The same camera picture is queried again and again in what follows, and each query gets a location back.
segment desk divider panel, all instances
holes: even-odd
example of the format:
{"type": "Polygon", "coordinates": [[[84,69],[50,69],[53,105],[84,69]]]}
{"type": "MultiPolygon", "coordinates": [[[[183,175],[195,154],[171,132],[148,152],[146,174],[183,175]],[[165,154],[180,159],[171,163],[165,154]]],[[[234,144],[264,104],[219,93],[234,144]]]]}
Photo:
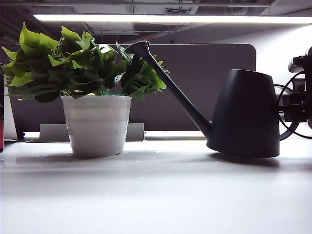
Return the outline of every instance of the desk divider panel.
{"type": "MultiPolygon", "coordinates": [[[[6,47],[12,51],[19,49],[17,45],[6,47]]],[[[164,60],[163,66],[170,70],[172,79],[207,120],[212,119],[227,72],[255,71],[256,51],[248,44],[150,45],[150,50],[158,61],[164,60]]],[[[7,62],[7,56],[0,50],[0,63],[7,62]]],[[[60,98],[38,103],[11,97],[11,104],[16,127],[25,132],[38,132],[40,124],[65,123],[60,98]]],[[[130,123],[144,123],[145,131],[197,130],[169,90],[146,96],[144,101],[133,98],[130,123]]]]}

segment watering can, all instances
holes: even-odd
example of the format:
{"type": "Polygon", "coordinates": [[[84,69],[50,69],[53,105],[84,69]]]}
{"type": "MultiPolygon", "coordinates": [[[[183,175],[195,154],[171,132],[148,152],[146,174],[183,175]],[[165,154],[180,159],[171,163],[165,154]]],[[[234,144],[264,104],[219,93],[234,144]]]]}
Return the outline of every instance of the watering can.
{"type": "Polygon", "coordinates": [[[279,155],[278,109],[272,77],[247,70],[230,70],[219,94],[212,122],[190,102],[151,55],[147,41],[126,49],[144,58],[158,73],[195,125],[207,146],[221,153],[248,157],[279,155]]]}

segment white flower pot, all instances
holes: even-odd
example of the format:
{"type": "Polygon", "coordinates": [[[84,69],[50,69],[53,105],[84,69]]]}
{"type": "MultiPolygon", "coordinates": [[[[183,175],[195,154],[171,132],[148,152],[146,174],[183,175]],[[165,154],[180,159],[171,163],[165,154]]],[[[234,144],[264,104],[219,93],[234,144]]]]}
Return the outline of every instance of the white flower pot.
{"type": "Polygon", "coordinates": [[[126,140],[131,97],[62,96],[73,155],[105,157],[120,154],[126,140]]]}

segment ceiling light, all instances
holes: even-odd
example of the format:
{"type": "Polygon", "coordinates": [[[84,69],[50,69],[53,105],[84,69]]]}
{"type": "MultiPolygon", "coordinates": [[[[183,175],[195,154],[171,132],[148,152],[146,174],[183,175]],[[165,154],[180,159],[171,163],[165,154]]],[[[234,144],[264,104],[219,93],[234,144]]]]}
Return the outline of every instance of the ceiling light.
{"type": "Polygon", "coordinates": [[[34,15],[42,21],[141,22],[141,23],[285,23],[309,24],[312,17],[274,16],[168,16],[168,15],[34,15]]]}

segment white desk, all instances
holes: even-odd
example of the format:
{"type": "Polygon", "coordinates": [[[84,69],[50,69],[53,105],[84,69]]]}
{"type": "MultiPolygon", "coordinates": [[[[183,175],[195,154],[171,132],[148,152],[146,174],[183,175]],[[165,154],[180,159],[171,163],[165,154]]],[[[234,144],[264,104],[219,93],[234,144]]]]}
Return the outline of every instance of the white desk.
{"type": "Polygon", "coordinates": [[[295,136],[268,159],[203,140],[127,142],[92,160],[14,143],[1,157],[1,234],[312,233],[312,141],[295,136]]]}

